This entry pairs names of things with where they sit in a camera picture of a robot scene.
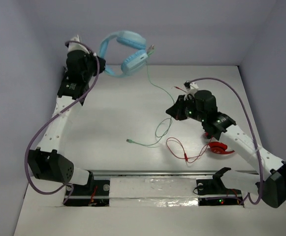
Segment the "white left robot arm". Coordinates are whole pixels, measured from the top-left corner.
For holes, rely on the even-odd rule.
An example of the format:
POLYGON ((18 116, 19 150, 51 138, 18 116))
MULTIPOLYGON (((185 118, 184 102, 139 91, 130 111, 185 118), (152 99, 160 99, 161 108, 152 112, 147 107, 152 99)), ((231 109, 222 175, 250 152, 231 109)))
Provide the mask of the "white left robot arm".
POLYGON ((37 147, 28 151, 26 167, 36 179, 75 184, 89 194, 94 190, 93 173, 75 167, 64 155, 67 136, 81 110, 91 85, 89 81, 105 69, 105 60, 83 50, 68 52, 66 70, 57 92, 51 122, 37 147))

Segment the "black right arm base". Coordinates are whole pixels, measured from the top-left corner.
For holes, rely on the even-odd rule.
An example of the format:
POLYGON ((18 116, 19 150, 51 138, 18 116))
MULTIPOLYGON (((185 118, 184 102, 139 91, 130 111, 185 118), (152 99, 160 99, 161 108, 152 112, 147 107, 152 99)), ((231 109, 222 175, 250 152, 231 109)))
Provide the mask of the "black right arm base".
POLYGON ((226 188, 221 177, 231 169, 224 167, 212 175, 210 179, 197 179, 193 194, 198 197, 198 205, 203 206, 242 206, 242 192, 238 189, 226 188))

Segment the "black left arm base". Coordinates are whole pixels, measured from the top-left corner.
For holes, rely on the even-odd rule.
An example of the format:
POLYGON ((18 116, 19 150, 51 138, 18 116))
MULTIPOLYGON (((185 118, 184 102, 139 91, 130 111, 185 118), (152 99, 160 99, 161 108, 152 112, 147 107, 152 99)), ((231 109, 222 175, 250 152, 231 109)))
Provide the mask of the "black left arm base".
POLYGON ((108 207, 109 206, 109 179, 95 179, 92 189, 85 186, 73 185, 70 196, 70 188, 66 188, 64 205, 67 207, 108 207))

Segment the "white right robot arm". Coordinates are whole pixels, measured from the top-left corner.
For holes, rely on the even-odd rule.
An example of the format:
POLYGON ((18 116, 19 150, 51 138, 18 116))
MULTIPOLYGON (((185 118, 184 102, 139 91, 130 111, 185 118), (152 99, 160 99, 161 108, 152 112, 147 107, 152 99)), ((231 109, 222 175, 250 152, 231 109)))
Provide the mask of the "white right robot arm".
POLYGON ((255 143, 231 117, 219 112, 216 98, 210 91, 199 90, 179 95, 165 112, 176 120, 191 118, 200 122, 210 137, 234 150, 257 171, 254 175, 229 167, 220 169, 212 177, 216 192, 238 189, 259 195, 273 208, 286 201, 286 161, 255 143))

